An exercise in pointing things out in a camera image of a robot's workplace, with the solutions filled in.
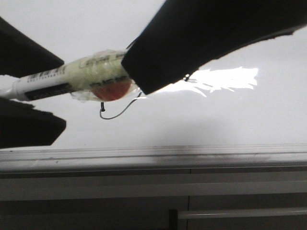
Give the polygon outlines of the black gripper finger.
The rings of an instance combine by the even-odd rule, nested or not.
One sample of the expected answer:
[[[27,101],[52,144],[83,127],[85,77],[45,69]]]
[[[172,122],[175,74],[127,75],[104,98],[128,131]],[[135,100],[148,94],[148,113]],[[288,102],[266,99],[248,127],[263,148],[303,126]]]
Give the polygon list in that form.
[[[36,110],[29,101],[66,93],[54,77],[63,60],[0,20],[0,73],[16,77],[0,91],[0,147],[50,146],[66,128],[66,121]]]
[[[122,66],[145,94],[253,43],[307,24],[304,0],[167,0]]]

